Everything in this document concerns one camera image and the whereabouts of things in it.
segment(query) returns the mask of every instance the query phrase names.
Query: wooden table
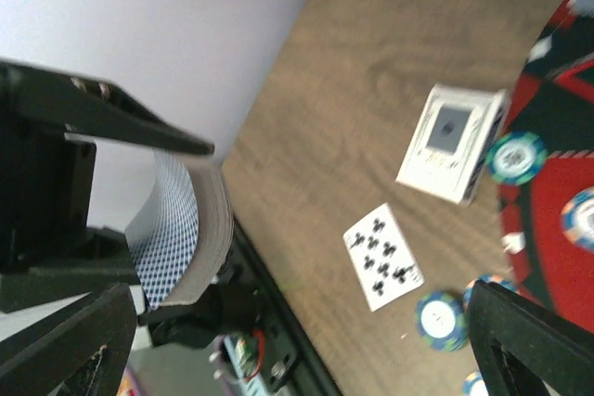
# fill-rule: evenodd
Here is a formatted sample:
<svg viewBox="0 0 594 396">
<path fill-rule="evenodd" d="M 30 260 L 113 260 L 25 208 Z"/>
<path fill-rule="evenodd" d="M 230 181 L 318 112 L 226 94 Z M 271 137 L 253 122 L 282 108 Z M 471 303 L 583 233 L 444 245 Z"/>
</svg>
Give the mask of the wooden table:
<svg viewBox="0 0 594 396">
<path fill-rule="evenodd" d="M 414 308 L 509 275 L 495 185 L 468 208 L 394 178 L 437 83 L 512 88 L 561 0 L 308 0 L 225 163 L 235 212 L 345 395 L 454 395 L 470 346 L 432 351 Z M 388 202 L 426 283 L 371 313 L 342 233 Z"/>
</svg>

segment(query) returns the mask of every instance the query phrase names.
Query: poker table mat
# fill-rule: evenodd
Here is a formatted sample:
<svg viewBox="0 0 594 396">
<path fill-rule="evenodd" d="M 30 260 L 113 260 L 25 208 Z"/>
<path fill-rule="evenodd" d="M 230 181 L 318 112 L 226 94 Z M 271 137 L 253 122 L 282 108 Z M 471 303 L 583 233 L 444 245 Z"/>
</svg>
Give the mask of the poker table mat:
<svg viewBox="0 0 594 396">
<path fill-rule="evenodd" d="M 550 49 L 528 58 L 504 126 L 540 136 L 549 157 L 531 181 L 500 185 L 498 198 L 503 235 L 525 238 L 509 253 L 520 292 L 594 332 L 594 251 L 565 236 L 561 217 L 594 186 L 594 19 L 572 14 L 571 2 L 563 0 L 538 37 L 533 51 Z"/>
</svg>

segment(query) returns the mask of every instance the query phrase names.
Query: white card box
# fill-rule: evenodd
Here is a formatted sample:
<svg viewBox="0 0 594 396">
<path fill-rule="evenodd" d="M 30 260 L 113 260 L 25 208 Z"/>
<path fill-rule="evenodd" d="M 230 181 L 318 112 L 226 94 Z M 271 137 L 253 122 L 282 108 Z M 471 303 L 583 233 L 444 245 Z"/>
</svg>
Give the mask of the white card box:
<svg viewBox="0 0 594 396">
<path fill-rule="evenodd" d="M 396 182 L 457 204 L 474 198 L 486 152 L 510 107 L 495 93 L 436 84 L 420 115 Z"/>
</svg>

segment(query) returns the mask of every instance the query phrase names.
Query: playing card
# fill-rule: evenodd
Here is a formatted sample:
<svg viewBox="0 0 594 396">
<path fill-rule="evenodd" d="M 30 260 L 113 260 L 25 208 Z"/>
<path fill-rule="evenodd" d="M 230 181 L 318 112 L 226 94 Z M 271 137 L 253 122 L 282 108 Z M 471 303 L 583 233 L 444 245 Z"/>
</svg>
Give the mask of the playing card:
<svg viewBox="0 0 594 396">
<path fill-rule="evenodd" d="M 363 217 L 342 238 L 371 311 L 424 283 L 387 203 Z"/>
</svg>

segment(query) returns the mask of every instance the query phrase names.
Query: blue poker chip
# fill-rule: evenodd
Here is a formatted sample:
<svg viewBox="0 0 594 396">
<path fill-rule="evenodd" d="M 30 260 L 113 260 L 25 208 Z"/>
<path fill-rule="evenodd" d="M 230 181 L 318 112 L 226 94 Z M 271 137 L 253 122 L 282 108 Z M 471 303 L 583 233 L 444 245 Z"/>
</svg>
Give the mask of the blue poker chip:
<svg viewBox="0 0 594 396">
<path fill-rule="evenodd" d="M 475 371 L 466 377 L 462 392 L 464 396 L 489 396 L 480 371 Z"/>
<path fill-rule="evenodd" d="M 417 304 L 417 329 L 431 348 L 456 351 L 468 341 L 468 325 L 460 302 L 452 295 L 434 291 Z"/>
<path fill-rule="evenodd" d="M 594 252 L 594 187 L 582 190 L 563 206 L 561 224 L 572 243 Z"/>
<path fill-rule="evenodd" d="M 547 148 L 537 134 L 511 132 L 491 146 L 486 165 L 497 183 L 523 185 L 540 172 L 547 156 Z"/>
<path fill-rule="evenodd" d="M 518 292 L 518 288 L 515 286 L 515 284 L 511 280 L 507 280 L 499 275 L 483 274 L 483 275 L 479 276 L 476 280 L 481 280 L 486 283 L 489 283 L 489 282 L 499 283 L 502 287 L 506 287 L 507 289 L 509 289 L 512 292 Z M 474 287 L 474 283 L 476 283 L 476 280 L 472 280 L 466 286 L 466 289 L 464 290 L 464 297 L 463 297 L 464 309 L 468 308 L 468 302 L 471 301 L 472 287 Z"/>
</svg>

